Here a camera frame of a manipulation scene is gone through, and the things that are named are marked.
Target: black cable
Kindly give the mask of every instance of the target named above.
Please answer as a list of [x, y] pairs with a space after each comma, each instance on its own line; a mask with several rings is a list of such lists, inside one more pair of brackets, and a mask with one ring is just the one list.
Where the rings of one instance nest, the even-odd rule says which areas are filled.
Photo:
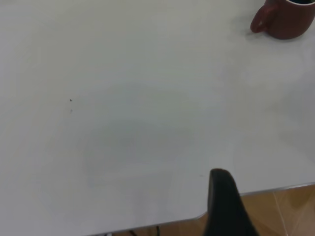
[[[129, 230], [129, 233], [130, 233], [132, 236], [138, 236], [133, 230]], [[157, 226], [157, 236], [160, 236], [159, 226]]]
[[129, 233], [130, 233], [132, 236], [138, 236], [133, 230], [129, 230]]
[[157, 236], [159, 236], [159, 226], [157, 226]]

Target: floor tile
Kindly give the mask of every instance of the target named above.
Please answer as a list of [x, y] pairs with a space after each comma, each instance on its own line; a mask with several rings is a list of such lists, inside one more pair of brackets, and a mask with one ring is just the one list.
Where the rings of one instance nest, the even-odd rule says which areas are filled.
[[296, 227], [303, 223], [301, 220], [306, 220], [303, 219], [302, 216], [306, 212], [310, 211], [312, 204], [310, 202], [310, 197], [314, 191], [315, 185], [275, 192], [275, 196], [284, 220], [284, 225], [289, 236], [292, 236]]
[[286, 236], [273, 192], [243, 196], [242, 200], [261, 236]]

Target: tan floor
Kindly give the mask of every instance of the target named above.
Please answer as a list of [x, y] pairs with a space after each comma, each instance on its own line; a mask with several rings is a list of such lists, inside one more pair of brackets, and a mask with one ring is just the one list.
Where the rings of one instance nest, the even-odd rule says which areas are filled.
[[[261, 236], [315, 236], [315, 185], [243, 197]], [[201, 236], [207, 216], [160, 226], [161, 236]], [[135, 231], [156, 236], [155, 228]], [[114, 236], [131, 236], [128, 232]]]

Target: dark red mug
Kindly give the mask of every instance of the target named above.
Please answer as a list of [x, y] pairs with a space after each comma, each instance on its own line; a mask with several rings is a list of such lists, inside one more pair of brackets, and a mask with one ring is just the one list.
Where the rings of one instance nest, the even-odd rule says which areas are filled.
[[310, 27], [315, 16], [315, 2], [295, 3], [289, 0], [267, 0], [252, 20], [254, 33], [267, 32], [274, 38], [296, 38]]

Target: black object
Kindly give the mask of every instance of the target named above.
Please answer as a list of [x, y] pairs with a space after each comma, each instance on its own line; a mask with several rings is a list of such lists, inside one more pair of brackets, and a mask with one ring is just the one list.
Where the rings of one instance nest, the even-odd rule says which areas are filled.
[[310, 4], [313, 2], [312, 0], [290, 0], [290, 1], [298, 3], [298, 4]]
[[[130, 233], [132, 236], [138, 236], [133, 230], [129, 230], [129, 233]], [[159, 233], [159, 226], [157, 226], [157, 236], [160, 236], [160, 233]]]
[[208, 221], [204, 236], [259, 236], [242, 203], [232, 175], [210, 171]]

